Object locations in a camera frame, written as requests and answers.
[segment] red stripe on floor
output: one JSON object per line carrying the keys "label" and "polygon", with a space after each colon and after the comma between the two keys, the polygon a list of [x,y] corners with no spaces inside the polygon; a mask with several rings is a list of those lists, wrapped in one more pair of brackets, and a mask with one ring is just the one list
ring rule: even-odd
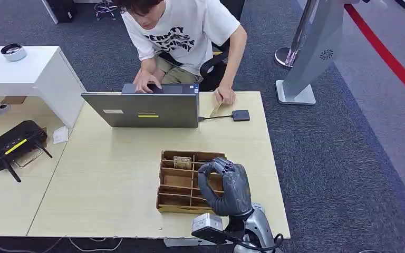
{"label": "red stripe on floor", "polygon": [[361,30],[362,34],[364,34],[365,38],[367,38],[373,48],[389,66],[389,68],[405,85],[405,68],[403,67],[403,65],[401,65],[401,63],[384,46],[381,40],[376,36],[372,29],[370,29],[364,19],[359,15],[353,5],[346,4],[344,8],[349,13],[353,21],[356,23],[359,30]]}

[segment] man's right hand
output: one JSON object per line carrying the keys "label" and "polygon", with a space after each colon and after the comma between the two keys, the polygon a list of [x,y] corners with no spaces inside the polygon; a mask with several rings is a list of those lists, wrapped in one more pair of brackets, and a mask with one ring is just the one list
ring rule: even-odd
{"label": "man's right hand", "polygon": [[158,88],[162,88],[158,79],[150,74],[148,71],[140,70],[134,78],[134,85],[136,86],[137,93],[152,93],[152,90],[148,88],[148,83],[155,83]]}

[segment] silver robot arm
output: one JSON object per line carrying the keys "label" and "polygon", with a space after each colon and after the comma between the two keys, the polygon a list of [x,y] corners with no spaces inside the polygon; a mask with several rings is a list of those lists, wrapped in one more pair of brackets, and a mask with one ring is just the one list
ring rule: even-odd
{"label": "silver robot arm", "polygon": [[[224,195],[219,197],[208,184],[212,172],[218,172],[223,180]],[[205,213],[193,220],[192,235],[215,244],[231,241],[234,252],[273,252],[283,241],[282,234],[275,238],[265,214],[252,207],[249,182],[245,168],[225,158],[215,158],[198,170],[198,186],[202,196],[215,214],[229,216],[225,230],[221,217]]]}

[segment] white t-shirt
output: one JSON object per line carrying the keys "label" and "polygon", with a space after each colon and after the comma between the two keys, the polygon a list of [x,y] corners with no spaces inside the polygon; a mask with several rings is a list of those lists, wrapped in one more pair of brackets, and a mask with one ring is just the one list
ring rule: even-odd
{"label": "white t-shirt", "polygon": [[143,29],[128,12],[122,13],[139,59],[163,50],[182,63],[183,70],[200,75],[201,65],[212,58],[211,42],[223,45],[240,22],[219,0],[164,1],[165,12],[150,30]]}

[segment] man's hair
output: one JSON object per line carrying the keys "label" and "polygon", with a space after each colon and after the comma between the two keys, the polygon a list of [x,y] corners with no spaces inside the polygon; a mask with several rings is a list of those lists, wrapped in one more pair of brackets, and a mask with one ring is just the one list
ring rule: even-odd
{"label": "man's hair", "polygon": [[160,4],[163,0],[112,0],[123,11],[136,13],[138,15],[147,14],[151,8]]}

